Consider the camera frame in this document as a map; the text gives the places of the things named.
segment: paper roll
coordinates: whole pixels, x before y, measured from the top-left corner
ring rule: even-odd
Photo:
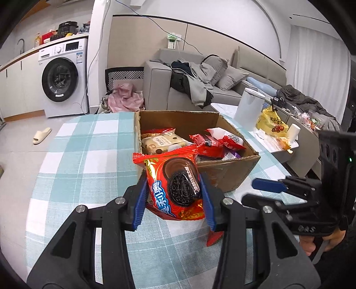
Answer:
[[[300,127],[295,124],[292,124],[289,127],[288,132],[287,132],[287,137],[289,138],[289,141],[291,143],[295,141],[295,139],[298,136],[299,131],[300,131]]]

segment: human hand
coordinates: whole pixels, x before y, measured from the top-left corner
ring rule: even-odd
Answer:
[[[330,240],[329,244],[325,247],[324,252],[331,250],[336,245],[341,243],[345,237],[346,231],[341,231],[339,228],[336,228],[335,231],[330,235],[323,237],[324,240]],[[307,254],[310,256],[315,250],[315,244],[313,243],[314,237],[312,236],[299,236],[299,244]]]

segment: washing machine door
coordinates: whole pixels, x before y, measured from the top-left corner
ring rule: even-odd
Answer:
[[[57,103],[67,100],[78,84],[78,70],[66,58],[51,60],[42,73],[42,88],[46,96]]]

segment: metal screw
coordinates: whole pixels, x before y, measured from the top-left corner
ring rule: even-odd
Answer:
[[[264,206],[264,207],[262,208],[262,210],[263,210],[265,213],[267,213],[267,214],[273,212],[273,209],[272,209],[272,207],[270,207],[270,206]]]
[[[224,198],[222,201],[225,205],[232,205],[234,200],[232,198]]]
[[[78,212],[78,213],[81,213],[81,212],[84,212],[85,211],[85,206],[84,205],[79,205],[75,208],[75,210]]]
[[[118,197],[115,199],[115,203],[118,205],[123,204],[124,202],[126,202],[124,197]]]

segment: blue pillow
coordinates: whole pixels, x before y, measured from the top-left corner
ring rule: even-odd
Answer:
[[[277,89],[274,89],[272,86],[266,83],[262,83],[252,77],[247,77],[246,80],[252,85],[254,85],[255,87],[261,89],[263,92],[267,93],[268,95],[272,97],[277,96]]]

